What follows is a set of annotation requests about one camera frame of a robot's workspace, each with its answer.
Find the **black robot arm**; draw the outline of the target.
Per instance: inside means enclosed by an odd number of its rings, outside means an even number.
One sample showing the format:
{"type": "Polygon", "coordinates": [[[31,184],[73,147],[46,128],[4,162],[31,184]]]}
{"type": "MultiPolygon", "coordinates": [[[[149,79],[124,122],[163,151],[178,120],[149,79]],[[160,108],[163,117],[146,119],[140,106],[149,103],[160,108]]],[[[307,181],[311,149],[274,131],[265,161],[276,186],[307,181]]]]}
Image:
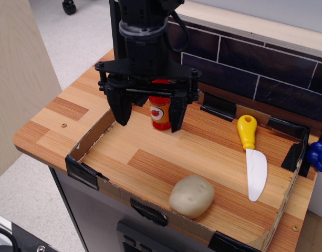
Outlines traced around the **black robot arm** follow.
{"type": "Polygon", "coordinates": [[[200,70],[173,61],[168,37],[168,18],[189,32],[175,9],[183,1],[111,1],[118,8],[111,12],[115,59],[100,61],[99,89],[104,92],[115,120],[125,126],[132,106],[143,106],[149,97],[170,99],[169,119],[172,132],[181,129],[186,108],[200,95],[200,70]]]}

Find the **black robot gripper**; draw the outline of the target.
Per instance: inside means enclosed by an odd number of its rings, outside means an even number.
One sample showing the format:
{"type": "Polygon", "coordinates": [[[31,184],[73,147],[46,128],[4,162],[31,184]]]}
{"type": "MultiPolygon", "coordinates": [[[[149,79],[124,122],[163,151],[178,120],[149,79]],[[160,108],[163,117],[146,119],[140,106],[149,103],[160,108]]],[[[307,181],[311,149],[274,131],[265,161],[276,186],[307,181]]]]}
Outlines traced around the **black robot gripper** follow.
{"type": "Polygon", "coordinates": [[[133,104],[141,106],[156,96],[170,99],[171,132],[181,130],[187,105],[198,100],[201,71],[172,60],[165,36],[129,36],[124,45],[126,57],[95,65],[115,120],[125,126],[133,104]]]}

